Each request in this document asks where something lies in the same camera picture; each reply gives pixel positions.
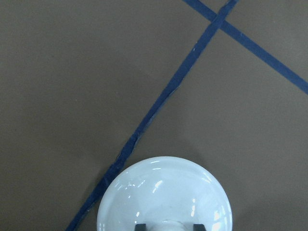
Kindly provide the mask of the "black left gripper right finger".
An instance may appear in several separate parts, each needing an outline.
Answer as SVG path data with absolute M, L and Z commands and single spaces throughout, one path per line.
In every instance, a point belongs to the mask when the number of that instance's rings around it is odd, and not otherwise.
M 204 224 L 193 224 L 193 231 L 205 231 Z

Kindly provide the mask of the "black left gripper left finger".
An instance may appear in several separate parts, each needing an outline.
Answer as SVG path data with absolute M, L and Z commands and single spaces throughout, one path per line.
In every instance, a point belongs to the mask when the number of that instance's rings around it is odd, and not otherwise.
M 134 231 L 147 231 L 147 227 L 146 224 L 142 223 L 142 224 L 136 224 Z

